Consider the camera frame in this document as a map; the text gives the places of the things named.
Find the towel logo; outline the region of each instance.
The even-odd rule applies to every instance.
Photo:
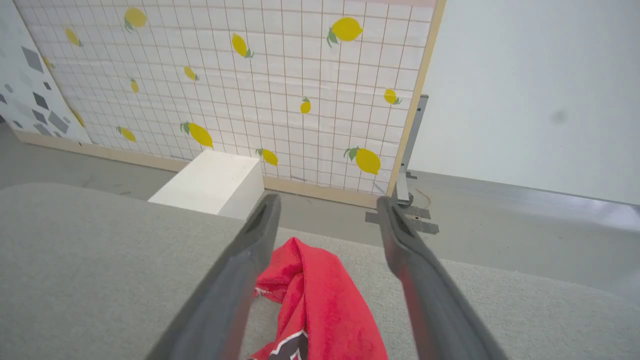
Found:
[[[309,353],[309,336],[304,330],[282,340],[276,349],[271,351],[268,360],[307,360]]]

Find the white wall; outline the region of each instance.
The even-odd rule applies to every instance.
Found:
[[[447,0],[409,162],[640,204],[640,1]]]

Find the wooden baseboard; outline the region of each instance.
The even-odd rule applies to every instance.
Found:
[[[317,199],[363,206],[371,209],[376,208],[376,200],[378,200],[378,196],[368,193],[359,193],[354,190],[343,190],[338,188],[323,188],[312,184],[280,179],[278,177],[265,176],[264,187],[278,192],[294,193],[296,195],[315,197]]]
[[[26,131],[14,130],[13,132],[16,134],[18,139],[24,143],[76,152],[78,154],[96,156],[98,158],[121,161],[124,163],[160,168],[175,172],[182,170],[182,168],[188,164],[188,162],[184,160],[158,158],[157,156],[140,154],[138,152],[112,149],[110,147],[88,143],[79,143],[69,139],[44,136],[28,133]],[[376,199],[378,198],[378,196],[371,194],[338,188],[322,188],[312,184],[299,183],[297,181],[269,176],[264,177],[264,187],[278,192],[294,193],[296,195],[315,197],[317,199],[330,200],[372,209],[376,208]]]
[[[163,170],[175,172],[182,170],[182,168],[188,164],[188,162],[184,160],[158,158],[157,156],[140,154],[139,152],[112,149],[110,147],[94,145],[91,143],[80,143],[65,138],[44,136],[19,130],[14,130],[13,132],[18,136],[18,139],[24,143],[51,147],[53,149],[76,152],[78,154],[96,156],[98,158],[121,161],[124,163],[161,168]]]

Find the wooden frame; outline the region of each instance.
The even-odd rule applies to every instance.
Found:
[[[140,154],[139,152],[112,149],[110,147],[90,143],[80,143],[69,139],[44,136],[36,133],[29,133],[27,131],[14,130],[13,128],[11,129],[20,141],[30,143],[32,145],[50,147],[53,149],[76,152],[78,154],[96,156],[98,158],[122,161],[124,163],[160,168],[175,172],[182,170],[182,168],[188,164],[188,162],[184,160],[158,158],[157,156]],[[294,193],[297,195],[315,197],[335,202],[343,202],[345,204],[363,206],[365,208],[372,209],[376,207],[376,200],[378,198],[375,195],[367,193],[359,193],[338,188],[323,188],[316,185],[299,183],[297,181],[284,180],[270,176],[264,176],[264,187],[269,190]]]
[[[398,172],[400,171],[402,158],[404,156],[404,151],[406,150],[406,143],[409,140],[409,133],[411,132],[411,126],[413,125],[415,111],[418,108],[420,95],[422,95],[422,87],[424,86],[424,81],[427,78],[427,70],[429,69],[429,63],[431,62],[433,48],[436,45],[436,38],[438,37],[438,30],[440,30],[440,23],[442,22],[442,14],[444,13],[444,6],[446,2],[447,0],[438,0],[436,8],[433,10],[433,18],[431,19],[431,28],[429,29],[429,36],[427,37],[427,45],[424,48],[424,54],[422,54],[422,62],[420,63],[420,70],[418,71],[418,80],[416,81],[415,88],[413,89],[411,105],[409,105],[409,112],[407,113],[406,122],[404,123],[404,131],[402,133],[402,138],[400,139],[396,162],[394,163],[394,169],[391,172],[391,179],[389,179],[387,196],[391,196],[394,192],[394,188],[396,187]]]
[[[440,22],[442,21],[445,2],[446,0],[438,0],[434,9],[433,18],[431,19],[431,28],[429,29],[429,36],[427,38],[427,44],[425,46],[424,54],[422,55],[422,63],[420,64],[417,82],[415,84],[415,88],[413,89],[413,97],[411,104],[409,105],[409,111],[404,125],[404,131],[400,141],[400,146],[398,148],[396,161],[391,173],[387,195],[392,194],[393,189],[396,185],[401,160],[404,155],[406,143],[409,138],[409,132],[411,131],[411,126],[413,124],[413,117],[418,106],[418,101],[420,100],[422,86],[424,85],[429,62],[431,61],[431,55],[433,54],[433,47],[435,46],[436,37],[438,36],[438,30],[440,29]],[[175,172],[182,170],[182,168],[184,168],[187,164],[187,161],[183,160],[158,158],[156,156],[140,154],[138,152],[112,149],[110,147],[103,147],[94,144],[80,143],[69,139],[44,136],[27,131],[16,130],[13,128],[12,130],[16,134],[18,139],[24,143],[76,152],[78,154],[96,156],[99,158],[106,158],[109,160],[122,161],[125,163],[160,168],[163,170]],[[297,195],[315,197],[318,199],[363,206],[365,208],[375,208],[376,200],[378,198],[377,195],[373,194],[359,193],[353,190],[343,190],[338,188],[320,187],[312,184],[299,183],[296,181],[268,176],[264,177],[264,187],[279,192],[294,193]]]

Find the gray diamond shape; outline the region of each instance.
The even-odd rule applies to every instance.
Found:
[[[36,99],[36,104],[40,105],[41,107],[45,108],[45,109],[49,109],[49,107],[47,106],[47,101],[40,95],[33,93],[33,97]]]
[[[24,57],[27,59],[27,63],[29,64],[29,66],[37,71],[40,71],[41,73],[44,74],[44,71],[42,70],[42,64],[40,63],[40,57],[38,56],[38,53],[36,53],[33,50],[29,50],[26,47],[22,47],[22,52],[24,53]]]
[[[33,110],[29,106],[26,106],[21,101],[16,100],[16,99],[12,100],[12,104],[15,106],[15,108],[18,110],[18,112],[20,112],[21,114],[23,114],[27,118],[31,119],[31,117],[33,116]]]
[[[55,113],[55,112],[51,112],[49,114],[49,122],[58,128],[58,130],[62,131],[63,133],[67,133],[67,129],[69,128],[69,125],[67,125],[64,121],[62,121],[62,119]]]
[[[47,135],[47,136],[53,136],[53,135],[49,132],[49,130],[47,130],[47,128],[46,128],[46,127],[44,127],[44,125],[42,125],[42,124],[36,124],[36,125],[34,125],[33,127],[35,127],[35,128],[40,132],[40,134]]]
[[[41,113],[39,113],[39,112],[37,112],[35,110],[31,110],[31,111],[33,111],[33,116],[36,117],[37,121],[39,121],[39,122],[41,122],[41,123],[43,123],[45,125],[47,124],[47,120],[44,119],[44,115],[42,115]]]

